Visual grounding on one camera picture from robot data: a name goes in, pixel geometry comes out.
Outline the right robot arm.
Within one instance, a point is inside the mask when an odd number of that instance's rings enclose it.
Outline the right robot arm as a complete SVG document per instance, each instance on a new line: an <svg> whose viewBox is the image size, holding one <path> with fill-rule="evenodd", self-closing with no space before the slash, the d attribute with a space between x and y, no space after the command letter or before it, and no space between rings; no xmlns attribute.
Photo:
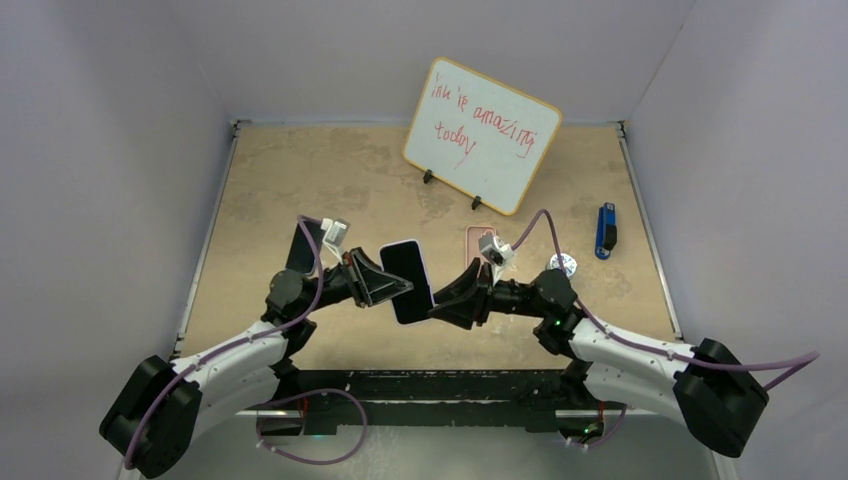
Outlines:
<svg viewBox="0 0 848 480"><path fill-rule="evenodd" d="M765 388L722 343L660 341L603 322L580 302L570 279L545 270L529 283L495 280L474 260L438 291L427 316L471 329L492 313L539 319L533 334L570 363L561 381L576 407L592 400L647 410L684 425L702 445L738 458L769 402Z"/></svg>

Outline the pink phone case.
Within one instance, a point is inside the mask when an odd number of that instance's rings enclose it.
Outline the pink phone case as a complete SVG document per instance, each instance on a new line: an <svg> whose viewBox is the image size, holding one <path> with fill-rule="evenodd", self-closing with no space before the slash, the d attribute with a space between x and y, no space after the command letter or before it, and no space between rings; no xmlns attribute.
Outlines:
<svg viewBox="0 0 848 480"><path fill-rule="evenodd" d="M497 234L497 230L491 226L468 226L465 236L465 264L469 266L474 259L479 259L485 263L486 259L481 254L479 241L486 234Z"/></svg>

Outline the black smartphone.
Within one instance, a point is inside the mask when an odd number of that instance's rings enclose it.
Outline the black smartphone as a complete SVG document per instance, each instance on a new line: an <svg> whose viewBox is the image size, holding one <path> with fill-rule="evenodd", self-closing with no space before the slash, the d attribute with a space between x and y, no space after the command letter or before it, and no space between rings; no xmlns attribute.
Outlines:
<svg viewBox="0 0 848 480"><path fill-rule="evenodd" d="M322 221L306 217L303 223L307 229L307 234L304 233L299 224L295 225L285 269L304 275L312 275L315 271L315 255L307 238L312 239L318 251L321 250L323 238Z"/></svg>

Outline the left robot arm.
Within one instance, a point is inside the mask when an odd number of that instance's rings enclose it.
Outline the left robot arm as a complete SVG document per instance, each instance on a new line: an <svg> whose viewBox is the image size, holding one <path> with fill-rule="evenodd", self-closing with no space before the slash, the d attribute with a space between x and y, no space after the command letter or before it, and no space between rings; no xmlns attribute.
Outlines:
<svg viewBox="0 0 848 480"><path fill-rule="evenodd" d="M297 399L298 382L275 366L309 340L309 315L352 299L361 308L413 289L360 248L310 278L285 269L275 274L266 311L245 331L199 354L168 361L153 355L133 371L99 426L100 436L128 470L152 479L170 470L192 440L236 412L268 403L284 409Z"/></svg>

